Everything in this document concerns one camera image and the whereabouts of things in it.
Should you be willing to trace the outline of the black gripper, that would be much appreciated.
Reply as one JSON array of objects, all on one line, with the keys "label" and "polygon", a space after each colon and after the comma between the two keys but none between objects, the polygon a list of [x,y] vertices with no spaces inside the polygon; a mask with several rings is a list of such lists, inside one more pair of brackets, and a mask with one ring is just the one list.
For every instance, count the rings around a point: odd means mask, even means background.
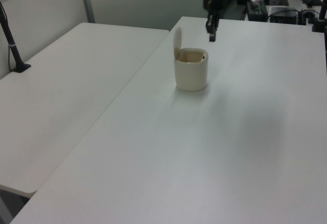
[{"label": "black gripper", "polygon": [[[226,0],[203,0],[203,8],[208,13],[222,11],[225,7]],[[216,32],[219,25],[220,14],[208,14],[206,21],[206,30],[209,33],[209,40],[216,41]]]}]

